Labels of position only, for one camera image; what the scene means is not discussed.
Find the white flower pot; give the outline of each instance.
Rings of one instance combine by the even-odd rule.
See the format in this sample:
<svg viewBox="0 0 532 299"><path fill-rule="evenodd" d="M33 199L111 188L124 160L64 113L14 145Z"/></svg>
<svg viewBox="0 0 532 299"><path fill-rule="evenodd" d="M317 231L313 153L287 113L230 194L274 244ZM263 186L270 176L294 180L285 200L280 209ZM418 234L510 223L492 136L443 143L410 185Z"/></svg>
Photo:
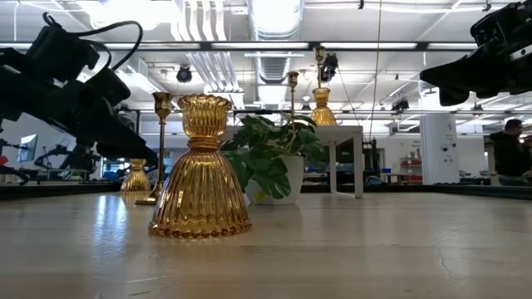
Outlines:
<svg viewBox="0 0 532 299"><path fill-rule="evenodd" d="M281 158L288 169L286 173L288 181L290 182L290 189L292 192L288 197L282 199L274 199L271 196L266 196L262 199L259 204L291 204L295 203L298 200L299 193L301 193L301 185L303 185L303 157L302 156L287 156L280 155ZM256 193L262 192L259 184L254 180L250 180L248 187L245 189L246 194L248 195L249 201L253 202L253 196Z"/></svg>

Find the amber glass vase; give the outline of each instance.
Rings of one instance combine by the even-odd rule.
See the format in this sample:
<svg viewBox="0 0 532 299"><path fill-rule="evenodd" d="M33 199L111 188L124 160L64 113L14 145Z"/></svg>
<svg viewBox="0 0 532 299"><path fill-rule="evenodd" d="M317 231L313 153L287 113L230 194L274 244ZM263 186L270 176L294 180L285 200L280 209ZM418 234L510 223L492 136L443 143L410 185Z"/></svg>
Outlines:
<svg viewBox="0 0 532 299"><path fill-rule="evenodd" d="M333 112L327 107L330 92L331 90L328 88L316 88L313 90L316 109L314 109L311 118L317 125L337 125Z"/></svg>
<svg viewBox="0 0 532 299"><path fill-rule="evenodd" d="M165 181L150 233L176 238L230 236L251 228L239 181L218 151L230 101L217 96L179 98L190 151Z"/></svg>
<svg viewBox="0 0 532 299"><path fill-rule="evenodd" d="M145 161L143 159L131 159L131 170L121 185L120 191L123 194L143 194L151 191L148 176L142 169Z"/></svg>

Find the potted plant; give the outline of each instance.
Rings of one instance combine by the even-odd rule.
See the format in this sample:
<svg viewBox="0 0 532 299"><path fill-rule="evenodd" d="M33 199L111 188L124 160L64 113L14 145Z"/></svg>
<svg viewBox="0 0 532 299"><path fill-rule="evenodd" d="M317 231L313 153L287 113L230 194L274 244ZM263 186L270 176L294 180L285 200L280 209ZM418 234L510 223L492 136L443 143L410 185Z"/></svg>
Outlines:
<svg viewBox="0 0 532 299"><path fill-rule="evenodd" d="M304 115L284 117L276 126L262 116L246 116L242 128L221 151L253 203L295 203L303 184L303 157L324 161L325 150L314 134L316 123Z"/></svg>

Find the pothos plant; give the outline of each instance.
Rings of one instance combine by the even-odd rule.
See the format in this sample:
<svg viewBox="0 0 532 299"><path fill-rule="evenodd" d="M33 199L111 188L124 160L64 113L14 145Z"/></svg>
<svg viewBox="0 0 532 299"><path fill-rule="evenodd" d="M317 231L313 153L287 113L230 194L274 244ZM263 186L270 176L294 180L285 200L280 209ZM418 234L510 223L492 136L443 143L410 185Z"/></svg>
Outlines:
<svg viewBox="0 0 532 299"><path fill-rule="evenodd" d="M221 151L233 166L241 188L252 179L264 194L282 199L292 190L280 155L325 160L325 149L314 131L316 123L305 115L284 114L284 118L287 123L276 126L262 116L248 115L241 120L242 128L222 145Z"/></svg>

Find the white pillar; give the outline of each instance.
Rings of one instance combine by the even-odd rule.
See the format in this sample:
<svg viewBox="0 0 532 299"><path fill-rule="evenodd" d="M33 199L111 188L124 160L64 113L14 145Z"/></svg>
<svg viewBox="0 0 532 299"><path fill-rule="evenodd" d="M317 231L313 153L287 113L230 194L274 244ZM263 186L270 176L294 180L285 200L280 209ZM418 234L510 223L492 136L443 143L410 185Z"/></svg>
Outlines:
<svg viewBox="0 0 532 299"><path fill-rule="evenodd" d="M329 142L329 173L331 176L331 193L337 192L337 179L336 179L336 143L334 141Z"/></svg>
<svg viewBox="0 0 532 299"><path fill-rule="evenodd" d="M353 172L355 173L355 198L361 199L364 195L364 154L362 151L362 132L352 138L353 145Z"/></svg>
<svg viewBox="0 0 532 299"><path fill-rule="evenodd" d="M459 183L454 115L421 117L423 184Z"/></svg>

